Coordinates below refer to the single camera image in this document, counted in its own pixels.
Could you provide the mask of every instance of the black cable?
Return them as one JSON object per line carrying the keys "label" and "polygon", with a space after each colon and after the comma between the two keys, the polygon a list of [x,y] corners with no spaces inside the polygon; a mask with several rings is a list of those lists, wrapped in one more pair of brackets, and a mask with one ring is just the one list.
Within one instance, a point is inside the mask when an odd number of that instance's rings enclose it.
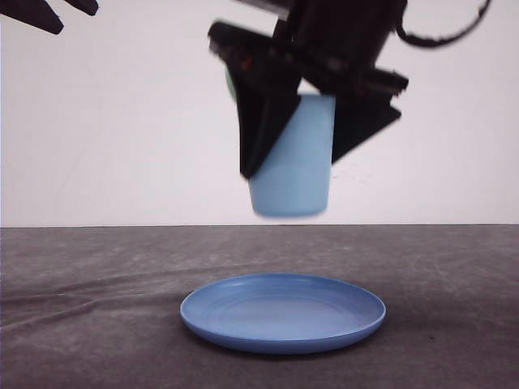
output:
{"label": "black cable", "polygon": [[425,47],[428,49],[434,49],[436,47],[445,46],[451,44],[455,41],[460,40],[464,36],[468,35],[472,30],[478,26],[478,24],[482,21],[483,16],[487,13],[488,7],[490,6],[491,0],[486,0],[485,3],[479,7],[478,10],[478,18],[474,22],[472,22],[468,27],[461,30],[459,33],[446,36],[444,38],[430,38],[427,36],[416,36],[414,34],[410,34],[405,31],[403,27],[403,16],[400,19],[400,22],[397,24],[397,35],[406,43],[409,43],[412,46]]}

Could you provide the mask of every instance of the white backdrop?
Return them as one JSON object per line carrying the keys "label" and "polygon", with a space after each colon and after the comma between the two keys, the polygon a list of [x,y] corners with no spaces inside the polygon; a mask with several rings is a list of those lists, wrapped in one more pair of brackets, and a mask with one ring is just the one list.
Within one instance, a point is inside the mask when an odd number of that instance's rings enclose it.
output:
{"label": "white backdrop", "polygon": [[[2,225],[519,222],[519,2],[494,2],[460,44],[392,37],[380,65],[410,78],[397,124],[332,169],[328,210],[264,220],[238,173],[238,119],[206,32],[229,0],[51,2],[52,36],[2,17]],[[410,1],[414,31],[453,32],[478,0]]]}

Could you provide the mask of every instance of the light blue cup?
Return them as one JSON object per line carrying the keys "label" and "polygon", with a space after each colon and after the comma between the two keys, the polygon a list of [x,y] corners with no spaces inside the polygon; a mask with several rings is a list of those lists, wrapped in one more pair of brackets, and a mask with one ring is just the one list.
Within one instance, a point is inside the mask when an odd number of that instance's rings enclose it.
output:
{"label": "light blue cup", "polygon": [[335,97],[302,95],[301,103],[249,180],[261,216],[309,216],[328,204]]}

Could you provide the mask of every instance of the plate rim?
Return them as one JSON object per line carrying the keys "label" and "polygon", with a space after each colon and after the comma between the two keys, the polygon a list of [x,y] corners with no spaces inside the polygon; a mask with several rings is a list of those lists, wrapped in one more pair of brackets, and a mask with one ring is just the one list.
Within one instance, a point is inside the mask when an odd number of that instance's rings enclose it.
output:
{"label": "plate rim", "polygon": [[[251,337],[233,336],[233,335],[225,334],[225,333],[219,332],[219,331],[212,331],[212,330],[208,330],[206,328],[203,328],[203,327],[200,327],[200,326],[194,324],[186,316],[186,314],[184,312],[184,307],[188,303],[189,298],[192,295],[194,295],[195,293],[199,293],[200,291],[208,289],[208,288],[210,288],[210,287],[212,287],[214,285],[217,285],[217,284],[223,284],[223,283],[225,283],[226,281],[229,281],[229,280],[237,280],[237,279],[250,278],[250,277],[255,277],[255,276],[303,276],[303,277],[306,277],[306,278],[314,278],[314,279],[318,279],[318,280],[326,280],[326,281],[337,282],[339,284],[345,284],[345,285],[348,285],[350,287],[354,287],[355,289],[360,289],[363,292],[368,293],[369,295],[374,297],[375,300],[377,302],[379,302],[380,305],[382,306],[382,314],[376,320],[374,320],[373,322],[368,323],[368,324],[366,324],[364,326],[355,328],[352,331],[348,331],[348,332],[345,332],[345,333],[340,334],[340,335],[325,336],[325,337],[319,337],[319,338],[297,338],[297,339],[283,339],[283,340],[280,340],[280,339],[256,339],[256,338],[251,338]],[[378,326],[384,321],[384,319],[386,317],[386,314],[387,314],[387,308],[386,308],[386,305],[384,304],[384,302],[382,301],[382,299],[380,297],[378,297],[376,294],[374,294],[373,292],[370,292],[367,289],[361,288],[360,286],[357,286],[355,284],[351,284],[351,283],[343,281],[343,280],[339,280],[339,279],[331,278],[331,277],[326,277],[326,276],[317,276],[315,274],[305,274],[305,273],[291,273],[291,272],[283,272],[283,271],[276,271],[276,272],[262,271],[262,272],[257,272],[257,273],[243,274],[243,275],[240,275],[240,276],[227,277],[227,278],[224,278],[224,279],[221,279],[221,280],[213,281],[213,282],[211,282],[209,284],[206,284],[204,286],[201,286],[200,288],[197,288],[194,291],[192,291],[191,293],[189,293],[186,297],[184,297],[184,299],[182,300],[182,303],[180,304],[180,315],[182,317],[182,320],[186,324],[188,324],[189,326],[192,326],[192,327],[196,328],[199,331],[207,332],[207,333],[215,335],[215,336],[225,337],[225,338],[228,338],[228,339],[252,341],[252,342],[280,342],[281,343],[281,342],[319,341],[319,340],[332,340],[332,339],[341,338],[341,337],[344,337],[344,336],[353,336],[355,334],[358,334],[359,332],[363,332],[363,331],[365,331],[367,329],[370,329],[370,328],[375,328],[375,329],[378,328]]]}

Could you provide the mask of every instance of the blue cup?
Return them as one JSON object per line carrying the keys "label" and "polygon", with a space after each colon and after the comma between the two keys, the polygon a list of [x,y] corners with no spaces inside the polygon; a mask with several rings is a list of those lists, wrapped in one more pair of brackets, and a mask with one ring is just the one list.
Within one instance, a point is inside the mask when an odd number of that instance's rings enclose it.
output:
{"label": "blue cup", "polygon": [[326,209],[334,118],[335,97],[301,96],[299,107],[249,180],[256,213],[309,216]]}

